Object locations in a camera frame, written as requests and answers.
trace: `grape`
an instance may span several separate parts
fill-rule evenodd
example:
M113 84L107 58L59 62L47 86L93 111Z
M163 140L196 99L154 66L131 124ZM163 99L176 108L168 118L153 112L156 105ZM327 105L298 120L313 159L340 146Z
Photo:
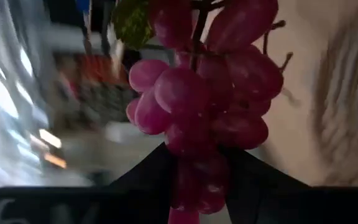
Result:
M235 88L250 101L268 101L281 92L284 78L280 69L256 47L230 54L226 62Z
M230 106L229 111L234 113L247 113L256 116L263 116L269 111L271 104L271 100L258 102L249 101L244 94L237 91L234 94L234 101Z
M198 212L183 212L170 209L168 224L200 224Z
M206 52L205 45L200 42L198 44L199 54ZM193 51L193 43L183 49L175 51L175 65L179 68L190 68L191 52ZM200 64L200 57L197 58L197 67Z
M202 214L216 213L224 207L224 196L211 193L207 190L201 191L200 201L197 206L198 212Z
M155 81L169 66L160 60L141 60L129 71L131 87L140 93L154 86Z
M233 97L233 86L226 62L222 57L204 55L197 70L206 80L209 92L209 112L214 115L229 108Z
M149 22L161 44L178 49L193 32L190 0L150 0Z
M227 147L254 149L266 141L269 129L260 116L225 113L211 125L216 139Z
M165 136L168 150L179 157L203 157L216 150L209 136L209 119L205 116L176 120Z
M160 134L171 123L170 115L164 111L154 97L154 88L142 94L135 113L135 123L146 134Z
M195 176L194 169L189 162L179 159L171 207L180 211L195 211L200 191L201 182Z
M136 98L136 99L132 100L128 104L127 109L126 109L128 120L134 125L136 125L135 112L136 112L137 104L139 103L139 99L140 98Z
M229 187L229 166L226 159L217 152L192 162L205 189L214 194L225 195Z
M238 51L268 31L277 12L277 0L228 1L215 17L206 45L217 53Z
M185 68L169 68L155 82L155 98L173 116L203 112L209 93L205 82Z

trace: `bunch of grapes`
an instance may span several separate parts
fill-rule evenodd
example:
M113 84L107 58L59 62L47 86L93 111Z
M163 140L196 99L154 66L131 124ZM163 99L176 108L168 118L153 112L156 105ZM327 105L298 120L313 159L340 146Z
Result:
M215 4L200 1L200 15ZM149 7L158 40L175 49L176 67L142 60L131 68L131 87L142 95L128 105L128 118L146 134L165 133L179 158L172 213L218 212L229 168L217 146L261 145L269 135L262 115L283 87L280 68L252 45L271 30L278 2L224 0L205 43L198 30L205 18L193 28L190 0L150 0Z

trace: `blurry background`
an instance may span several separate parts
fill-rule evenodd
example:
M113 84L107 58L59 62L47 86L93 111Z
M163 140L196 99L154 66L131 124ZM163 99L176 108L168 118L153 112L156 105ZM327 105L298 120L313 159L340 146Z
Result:
M288 25L271 33L268 52L278 64L294 52L285 87L300 106L285 95L273 101L265 116L269 139L252 153L307 184L358 185L348 181L358 170L355 155L342 157L348 163L327 160L314 128L320 65L337 33L358 14L358 1L279 3L277 20ZM152 39L138 52L126 50L123 69L111 74L99 63L110 60L103 58L103 8L95 5L93 15L90 41L100 60L85 55L83 17L74 0L0 1L0 186L93 185L98 173L107 184L163 141L143 135L120 113L135 97L126 82L131 65L141 58L172 64L173 52ZM89 69L102 75L89 77ZM106 77L115 79L106 82ZM330 180L333 173L341 178ZM228 222L227 210L203 219Z

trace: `ceiling light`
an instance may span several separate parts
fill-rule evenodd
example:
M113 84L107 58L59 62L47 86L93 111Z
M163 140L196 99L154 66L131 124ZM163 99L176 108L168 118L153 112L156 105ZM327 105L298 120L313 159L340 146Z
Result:
M64 159L56 157L56 156L54 156L52 154L46 153L44 155L44 159L46 161L49 161L49 162L55 164L56 166L60 166L61 168L66 168L67 167L67 163L66 163L66 161Z
M58 137L50 134L47 130L40 129L40 137L56 148L62 147L62 141Z

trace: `beige wall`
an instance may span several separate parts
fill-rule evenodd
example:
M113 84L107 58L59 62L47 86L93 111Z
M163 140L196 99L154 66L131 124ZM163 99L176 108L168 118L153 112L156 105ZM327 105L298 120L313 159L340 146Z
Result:
M284 73L285 87L301 101L301 106L292 106L283 95L273 101L265 117L270 129L266 147L278 168L308 184L318 185L326 177L327 168L319 158L311 130L314 79L328 40L338 25L358 9L358 1L279 2L277 19L286 20L288 25L271 33L268 53L281 64L287 52L294 52Z

